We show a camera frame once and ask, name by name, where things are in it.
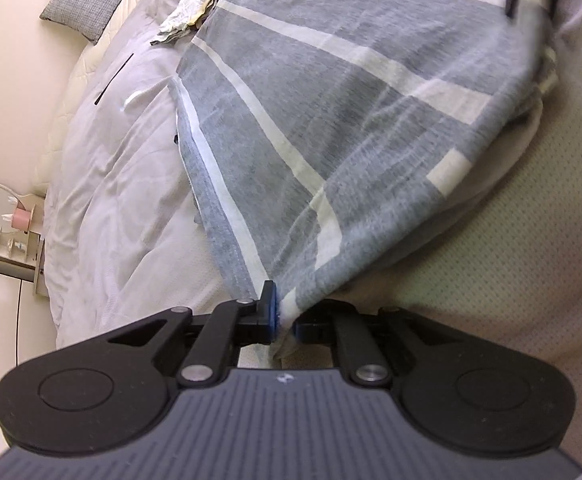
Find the bedside shelf with bottles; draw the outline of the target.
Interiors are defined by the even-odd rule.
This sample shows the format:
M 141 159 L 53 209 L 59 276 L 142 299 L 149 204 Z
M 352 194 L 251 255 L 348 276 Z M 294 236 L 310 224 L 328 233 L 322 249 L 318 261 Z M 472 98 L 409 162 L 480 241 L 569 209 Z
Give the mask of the bedside shelf with bottles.
M 34 207 L 27 232 L 0 233 L 0 272 L 33 283 L 34 294 L 48 298 L 44 282 L 44 199 L 36 194 L 18 195 Z

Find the grey white striped garment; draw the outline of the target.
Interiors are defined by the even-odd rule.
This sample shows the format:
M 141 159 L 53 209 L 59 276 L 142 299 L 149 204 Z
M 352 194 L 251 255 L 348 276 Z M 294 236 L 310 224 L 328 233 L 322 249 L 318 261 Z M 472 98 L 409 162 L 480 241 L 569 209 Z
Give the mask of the grey white striped garment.
M 218 0 L 169 91 L 228 292 L 277 286 L 279 333 L 433 240 L 529 146 L 552 18 L 506 0 Z

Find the pink cup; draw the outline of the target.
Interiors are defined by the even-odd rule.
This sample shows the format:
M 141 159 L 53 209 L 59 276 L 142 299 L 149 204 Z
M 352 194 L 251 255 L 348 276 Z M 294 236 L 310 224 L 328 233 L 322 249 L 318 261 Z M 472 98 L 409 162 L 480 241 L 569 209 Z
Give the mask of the pink cup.
M 11 217 L 11 226 L 18 231 L 27 232 L 32 223 L 32 213 L 29 210 L 16 207 Z

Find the white bed duvet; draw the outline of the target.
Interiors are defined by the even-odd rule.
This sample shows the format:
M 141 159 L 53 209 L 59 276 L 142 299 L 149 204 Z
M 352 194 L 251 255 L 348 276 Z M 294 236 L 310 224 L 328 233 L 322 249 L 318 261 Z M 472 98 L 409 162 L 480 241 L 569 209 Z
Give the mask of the white bed duvet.
M 178 148 L 169 84 L 201 27 L 150 40 L 179 0 L 139 0 L 76 107 L 46 194 L 46 284 L 60 346 L 229 294 Z M 449 229 L 328 296 L 410 308 L 559 367 L 582 463 L 582 0 L 558 0 L 556 76 L 518 162 Z

